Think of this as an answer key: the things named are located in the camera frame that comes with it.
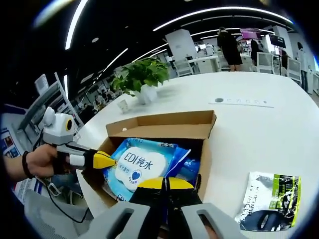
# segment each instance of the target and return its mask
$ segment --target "black wristband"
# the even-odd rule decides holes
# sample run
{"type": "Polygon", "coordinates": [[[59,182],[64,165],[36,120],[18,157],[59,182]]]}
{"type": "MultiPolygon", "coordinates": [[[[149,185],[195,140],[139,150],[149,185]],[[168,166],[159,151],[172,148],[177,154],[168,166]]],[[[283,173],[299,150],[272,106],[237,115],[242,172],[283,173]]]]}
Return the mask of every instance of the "black wristband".
{"type": "Polygon", "coordinates": [[[24,173],[26,174],[28,178],[34,178],[34,176],[30,173],[28,169],[28,163],[26,162],[26,156],[28,153],[29,153],[28,151],[25,151],[22,155],[22,167],[23,167],[24,173]]]}

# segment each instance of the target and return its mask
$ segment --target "cable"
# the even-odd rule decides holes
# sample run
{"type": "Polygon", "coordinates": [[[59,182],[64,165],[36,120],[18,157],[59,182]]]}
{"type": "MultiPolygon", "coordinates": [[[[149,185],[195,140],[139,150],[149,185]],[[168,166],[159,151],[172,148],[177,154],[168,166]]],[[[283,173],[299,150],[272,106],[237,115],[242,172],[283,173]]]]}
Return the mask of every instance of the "cable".
{"type": "Polygon", "coordinates": [[[83,222],[84,222],[84,219],[85,219],[85,217],[86,217],[86,215],[87,215],[87,213],[88,213],[88,211],[89,211],[89,208],[87,208],[87,210],[85,211],[82,220],[78,221],[78,220],[72,218],[70,215],[66,214],[66,212],[64,212],[64,211],[55,203],[55,201],[53,200],[53,198],[52,198],[52,196],[51,196],[51,193],[50,193],[50,190],[49,190],[48,186],[47,186],[46,184],[44,184],[44,185],[45,185],[46,189],[48,190],[48,194],[49,194],[49,197],[50,197],[51,201],[52,201],[53,204],[61,211],[61,213],[63,213],[65,216],[67,216],[69,219],[71,219],[72,221],[74,221],[74,222],[76,222],[76,223],[83,223],[83,222]]]}

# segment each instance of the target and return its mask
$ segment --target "round white table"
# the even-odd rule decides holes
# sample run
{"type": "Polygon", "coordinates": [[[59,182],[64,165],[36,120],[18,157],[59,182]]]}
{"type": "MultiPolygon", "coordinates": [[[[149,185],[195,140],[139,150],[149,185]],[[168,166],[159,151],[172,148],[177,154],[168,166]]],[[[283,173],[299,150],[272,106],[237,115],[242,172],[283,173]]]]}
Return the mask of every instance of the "round white table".
{"type": "MultiPolygon", "coordinates": [[[[79,131],[79,144],[98,148],[107,137],[105,125],[141,115],[215,110],[210,135],[211,173],[204,202],[211,202],[231,217],[239,212],[249,172],[299,175],[301,205],[297,226],[313,205],[319,182],[319,108],[289,78],[254,72],[220,72],[172,79],[158,88],[151,105],[122,95],[95,115],[79,131]],[[269,107],[210,104],[216,98],[267,100],[269,107]],[[125,99],[130,111],[121,113],[125,99]]],[[[94,217],[105,204],[77,173],[84,198],[94,217]]],[[[283,232],[247,232],[249,238],[287,238],[296,227],[283,232]]]]}

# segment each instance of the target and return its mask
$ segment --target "open cardboard box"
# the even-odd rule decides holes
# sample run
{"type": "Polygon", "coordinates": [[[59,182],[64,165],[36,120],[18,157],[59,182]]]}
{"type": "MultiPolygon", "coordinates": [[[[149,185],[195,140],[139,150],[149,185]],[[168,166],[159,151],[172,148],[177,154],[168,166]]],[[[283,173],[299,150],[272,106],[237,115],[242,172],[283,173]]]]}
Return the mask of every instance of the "open cardboard box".
{"type": "MultiPolygon", "coordinates": [[[[182,148],[191,149],[188,157],[200,159],[195,188],[203,200],[211,166],[208,138],[215,122],[214,111],[180,112],[126,119],[106,125],[109,137],[99,150],[112,155],[128,137],[176,143],[182,148]]],[[[101,171],[85,170],[83,176],[107,206],[116,204],[118,198],[108,188],[101,171]]]]}

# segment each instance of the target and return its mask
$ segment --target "wet wipes package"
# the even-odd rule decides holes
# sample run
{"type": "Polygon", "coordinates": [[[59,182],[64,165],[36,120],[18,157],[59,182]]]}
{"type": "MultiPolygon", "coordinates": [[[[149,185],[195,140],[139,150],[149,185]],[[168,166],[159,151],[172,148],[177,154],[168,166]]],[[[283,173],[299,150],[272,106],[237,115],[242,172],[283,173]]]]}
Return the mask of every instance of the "wet wipes package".
{"type": "Polygon", "coordinates": [[[112,154],[117,164],[103,170],[104,178],[116,197],[128,201],[145,180],[175,177],[189,153],[177,144],[127,138],[112,154]]]}

